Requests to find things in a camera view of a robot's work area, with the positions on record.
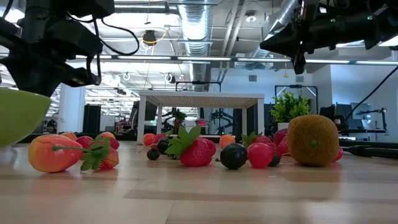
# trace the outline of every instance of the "ceiling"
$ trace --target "ceiling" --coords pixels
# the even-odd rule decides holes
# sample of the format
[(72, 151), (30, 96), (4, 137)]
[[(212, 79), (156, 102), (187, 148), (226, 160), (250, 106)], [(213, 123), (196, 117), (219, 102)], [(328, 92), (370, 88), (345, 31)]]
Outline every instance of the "ceiling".
[[(115, 0), (115, 4), (137, 4), (137, 1)], [(221, 48), (223, 46), (224, 37), (226, 35), (227, 18), (230, 15), (233, 7), (233, 0), (212, 1), (219, 4), (211, 8), (211, 49), (210, 55), (220, 56)], [(254, 22), (247, 22), (243, 20), (240, 30), (238, 32), (238, 41), (235, 42), (232, 54), (249, 53), (255, 50), (261, 40), (264, 39), (264, 21), (267, 16), (277, 13), (281, 0), (261, 1), (250, 0), (247, 10), (253, 10), (256, 20)], [(150, 1), (149, 4), (156, 4), (155, 1)], [(7, 19), (11, 22), (16, 22), (18, 18), (23, 17), (23, 13), (18, 10), (18, 4), (14, 4), (15, 8), (12, 10), (12, 16)], [(183, 33), (181, 29), (181, 20), (178, 15), (174, 14), (134, 14), (134, 13), (119, 13), (113, 14), (104, 19), (105, 22), (113, 26), (123, 27), (133, 31), (140, 39), (140, 50), (136, 55), (184, 55), (185, 47), (179, 40), (183, 40)], [(89, 30), (94, 32), (92, 24), (83, 24)], [(131, 34), (106, 27), (101, 22), (99, 25), (100, 37), (105, 40), (110, 46), (123, 52), (132, 52), (136, 49), (136, 41)], [(142, 43), (141, 35), (145, 30), (154, 30), (158, 42), (149, 47)], [(0, 54), (6, 54), (8, 50), (0, 47)], [(104, 55), (113, 55), (114, 53), (107, 47), (103, 50)], [(388, 47), (375, 47), (366, 51), (364, 47), (359, 46), (342, 46), (336, 50), (329, 51), (328, 49), (316, 50), (314, 54), (306, 56), (306, 58), (336, 58), (336, 59), (385, 59), (391, 55)], [(282, 55), (274, 54), (274, 57), (283, 57)], [(73, 67), (85, 67), (85, 62), (82, 60), (73, 60), (68, 62)], [(271, 69), (284, 69), (284, 63), (275, 63)], [(308, 65), (307, 73), (312, 73), (320, 68), (319, 65)], [(91, 65), (91, 70), (96, 73), (96, 66)], [(95, 89), (95, 86), (88, 86), (86, 92), (87, 101), (90, 103), (100, 103), (103, 105), (104, 113), (118, 114), (128, 116), (134, 100), (138, 99), (138, 90), (153, 88), (156, 90), (174, 90), (175, 85), (168, 82), (170, 76), (175, 77), (176, 80), (190, 81), (189, 66), (186, 63), (133, 63), (128, 61), (107, 60), (101, 63), (101, 70), (103, 76), (102, 89)], [(8, 74), (4, 66), (0, 67), (3, 85), (12, 85), (13, 80)], [(109, 97), (115, 97), (119, 94), (113, 87), (125, 88), (126, 96), (130, 96), (129, 101), (113, 100), (109, 102)], [(53, 95), (54, 103), (50, 113), (56, 113), (59, 101), (59, 89)]]

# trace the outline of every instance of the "desk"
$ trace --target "desk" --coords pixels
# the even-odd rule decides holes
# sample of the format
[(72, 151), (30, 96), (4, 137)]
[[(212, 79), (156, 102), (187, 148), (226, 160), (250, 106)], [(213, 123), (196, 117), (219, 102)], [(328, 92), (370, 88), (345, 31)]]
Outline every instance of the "desk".
[[(158, 106), (156, 133), (162, 129), (162, 107), (239, 108), (242, 109), (242, 133), (248, 134), (247, 109), (255, 104), (264, 105), (263, 94), (140, 91), (137, 143), (142, 144), (146, 101)], [(258, 133), (264, 132), (264, 107), (257, 107)]]

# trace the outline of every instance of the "pillar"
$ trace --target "pillar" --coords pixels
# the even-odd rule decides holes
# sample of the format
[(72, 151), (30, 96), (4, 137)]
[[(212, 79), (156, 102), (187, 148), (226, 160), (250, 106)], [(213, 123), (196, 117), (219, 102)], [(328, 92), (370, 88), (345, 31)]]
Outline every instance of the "pillar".
[(71, 131), (83, 132), (86, 88), (72, 88), (61, 84), (60, 105), (58, 111), (58, 133)]

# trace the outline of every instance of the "wooden table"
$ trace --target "wooden table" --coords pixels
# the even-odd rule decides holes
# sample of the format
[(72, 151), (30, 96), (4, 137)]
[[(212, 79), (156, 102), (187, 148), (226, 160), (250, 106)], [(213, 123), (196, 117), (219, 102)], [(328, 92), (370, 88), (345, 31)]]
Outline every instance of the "wooden table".
[(121, 142), (115, 170), (44, 174), (27, 145), (0, 150), (1, 224), (398, 223), (398, 163), (344, 155), (324, 169), (186, 168)]
[[(247, 109), (255, 104), (264, 105), (263, 94), (236, 94), (210, 92), (140, 91), (137, 142), (142, 144), (146, 101), (157, 106), (157, 134), (162, 130), (162, 107), (184, 106), (197, 108), (241, 108), (242, 133), (248, 134)], [(264, 133), (264, 107), (257, 107), (258, 133)]]

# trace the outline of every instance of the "kiwi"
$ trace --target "kiwi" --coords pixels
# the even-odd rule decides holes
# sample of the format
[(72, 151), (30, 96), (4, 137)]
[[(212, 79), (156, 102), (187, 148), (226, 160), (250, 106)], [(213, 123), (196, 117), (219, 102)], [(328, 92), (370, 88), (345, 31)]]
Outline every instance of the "kiwi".
[(294, 118), (287, 130), (290, 155), (306, 166), (327, 166), (339, 151), (338, 130), (332, 120), (320, 115)]

